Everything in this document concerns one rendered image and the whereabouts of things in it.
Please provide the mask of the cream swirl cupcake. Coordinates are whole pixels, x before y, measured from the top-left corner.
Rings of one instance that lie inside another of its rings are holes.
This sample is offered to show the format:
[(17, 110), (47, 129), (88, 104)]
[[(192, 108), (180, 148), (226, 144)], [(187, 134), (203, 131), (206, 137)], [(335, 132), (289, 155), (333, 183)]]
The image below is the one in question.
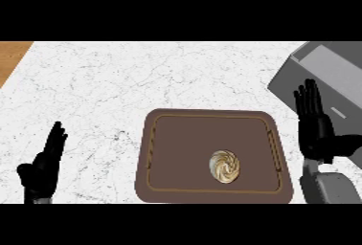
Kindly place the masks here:
[(240, 174), (240, 161), (229, 150), (214, 152), (209, 159), (211, 175), (218, 183), (230, 184)]

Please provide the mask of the brown rectangular tray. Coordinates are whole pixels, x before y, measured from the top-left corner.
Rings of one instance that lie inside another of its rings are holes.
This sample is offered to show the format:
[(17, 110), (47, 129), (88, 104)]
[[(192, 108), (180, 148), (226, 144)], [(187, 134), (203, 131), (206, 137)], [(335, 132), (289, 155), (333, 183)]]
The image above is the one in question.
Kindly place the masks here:
[[(240, 161), (239, 176), (229, 184), (209, 170), (220, 150)], [(292, 185), (271, 116), (261, 111), (152, 110), (134, 189), (153, 203), (288, 203)]]

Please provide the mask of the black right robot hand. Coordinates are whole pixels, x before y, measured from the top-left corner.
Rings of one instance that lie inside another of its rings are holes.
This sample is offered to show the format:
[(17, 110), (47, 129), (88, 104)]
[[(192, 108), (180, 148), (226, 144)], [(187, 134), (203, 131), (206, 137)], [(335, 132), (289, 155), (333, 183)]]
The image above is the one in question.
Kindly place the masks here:
[(362, 147), (362, 135), (336, 135), (323, 113), (314, 80), (307, 78), (292, 92), (298, 115), (298, 146), (304, 157), (330, 164), (335, 157), (348, 157)]

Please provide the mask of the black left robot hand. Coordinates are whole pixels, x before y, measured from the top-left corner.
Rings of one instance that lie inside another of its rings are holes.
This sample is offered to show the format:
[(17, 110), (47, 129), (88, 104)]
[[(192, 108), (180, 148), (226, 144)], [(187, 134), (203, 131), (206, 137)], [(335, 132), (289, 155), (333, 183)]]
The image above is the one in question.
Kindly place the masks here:
[(50, 198), (54, 194), (59, 176), (59, 163), (67, 134), (62, 123), (56, 122), (48, 132), (45, 146), (31, 164), (16, 167), (19, 181), (23, 186), (23, 203), (33, 204), (38, 198)]

